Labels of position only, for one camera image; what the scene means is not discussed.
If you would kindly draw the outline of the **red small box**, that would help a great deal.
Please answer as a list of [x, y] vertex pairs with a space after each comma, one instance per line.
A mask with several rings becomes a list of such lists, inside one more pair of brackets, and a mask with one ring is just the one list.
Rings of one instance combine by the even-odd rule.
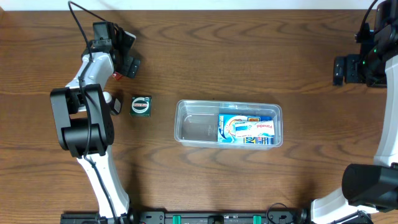
[[120, 79], [122, 79], [122, 77], [123, 77], [123, 75], [121, 75], [121, 74], [118, 73], [118, 72], [114, 72], [114, 73], [113, 73], [113, 78], [114, 78], [115, 80], [117, 80], [117, 81], [119, 81]]

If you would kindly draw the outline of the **white Panadol box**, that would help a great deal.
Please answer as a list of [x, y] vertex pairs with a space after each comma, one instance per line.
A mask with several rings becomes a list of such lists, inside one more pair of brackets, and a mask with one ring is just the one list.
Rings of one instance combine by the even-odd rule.
[[275, 134], [273, 121], [241, 121], [234, 124], [237, 138], [273, 137]]

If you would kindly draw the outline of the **clear plastic container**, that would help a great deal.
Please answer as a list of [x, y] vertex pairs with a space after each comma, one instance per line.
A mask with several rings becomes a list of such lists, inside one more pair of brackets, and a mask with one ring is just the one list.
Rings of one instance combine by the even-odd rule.
[[[218, 115], [270, 116], [275, 124], [273, 144], [218, 142]], [[183, 146], [268, 150], [283, 143], [282, 108], [275, 104], [231, 101], [181, 100], [177, 103], [174, 138]]]

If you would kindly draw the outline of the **blue cooling patch box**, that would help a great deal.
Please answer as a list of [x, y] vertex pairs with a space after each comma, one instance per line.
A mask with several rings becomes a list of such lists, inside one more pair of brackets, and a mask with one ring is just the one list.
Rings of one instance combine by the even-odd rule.
[[241, 121], [273, 121], [270, 116], [249, 116], [236, 114], [218, 115], [218, 142], [233, 144], [273, 144], [273, 137], [246, 137], [237, 138], [235, 135], [234, 124]]

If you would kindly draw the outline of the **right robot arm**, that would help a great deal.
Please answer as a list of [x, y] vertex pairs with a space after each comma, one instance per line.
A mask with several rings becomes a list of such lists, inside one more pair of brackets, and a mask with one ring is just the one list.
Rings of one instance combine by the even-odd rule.
[[363, 83], [387, 90], [381, 139], [373, 164], [350, 164], [341, 187], [311, 202], [296, 223], [371, 223], [371, 215], [397, 210], [397, 0], [373, 1], [374, 28], [363, 20], [358, 54], [335, 58], [333, 85]]

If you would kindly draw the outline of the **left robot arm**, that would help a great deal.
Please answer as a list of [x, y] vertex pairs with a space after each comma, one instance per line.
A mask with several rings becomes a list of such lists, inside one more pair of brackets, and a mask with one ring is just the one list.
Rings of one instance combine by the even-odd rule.
[[138, 223], [112, 156], [113, 112], [104, 96], [114, 75], [134, 78], [140, 60], [129, 52], [136, 39], [109, 21], [93, 23], [94, 39], [82, 53], [74, 79], [50, 93], [61, 148], [85, 170], [99, 204], [98, 213], [64, 213], [61, 223]]

